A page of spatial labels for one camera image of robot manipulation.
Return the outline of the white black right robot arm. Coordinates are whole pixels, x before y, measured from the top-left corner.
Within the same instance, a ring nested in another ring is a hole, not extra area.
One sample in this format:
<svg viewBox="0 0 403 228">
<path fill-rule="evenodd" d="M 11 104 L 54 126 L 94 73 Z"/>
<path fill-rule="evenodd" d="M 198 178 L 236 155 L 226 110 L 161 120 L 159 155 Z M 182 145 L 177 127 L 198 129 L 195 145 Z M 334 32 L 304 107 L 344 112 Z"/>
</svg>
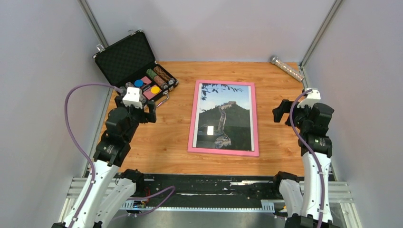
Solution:
<svg viewBox="0 0 403 228">
<path fill-rule="evenodd" d="M 298 137 L 304 164 L 303 186 L 296 175 L 283 171 L 275 175 L 271 185 L 272 194 L 284 199 L 287 228 L 335 227 L 329 203 L 332 141 L 327 136 L 333 113 L 333 108 L 326 104 L 303 105 L 289 100 L 283 100 L 273 110 L 276 123 L 283 114 L 289 114 L 286 125 L 291 126 Z"/>
</svg>

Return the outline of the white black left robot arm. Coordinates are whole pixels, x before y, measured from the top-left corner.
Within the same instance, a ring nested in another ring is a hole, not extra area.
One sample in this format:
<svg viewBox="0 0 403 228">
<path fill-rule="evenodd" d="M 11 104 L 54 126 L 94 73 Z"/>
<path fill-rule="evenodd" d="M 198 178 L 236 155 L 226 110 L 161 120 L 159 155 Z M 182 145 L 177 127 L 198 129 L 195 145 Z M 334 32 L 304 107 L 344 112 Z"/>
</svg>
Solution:
<svg viewBox="0 0 403 228">
<path fill-rule="evenodd" d="M 127 169 L 109 195 L 106 190 L 130 151 L 130 142 L 139 124 L 156 122 L 156 105 L 147 101 L 148 111 L 115 98 L 116 108 L 108 113 L 106 130 L 96 146 L 90 174 L 71 211 L 54 228 L 106 228 L 122 204 L 145 192 L 144 175 Z"/>
</svg>

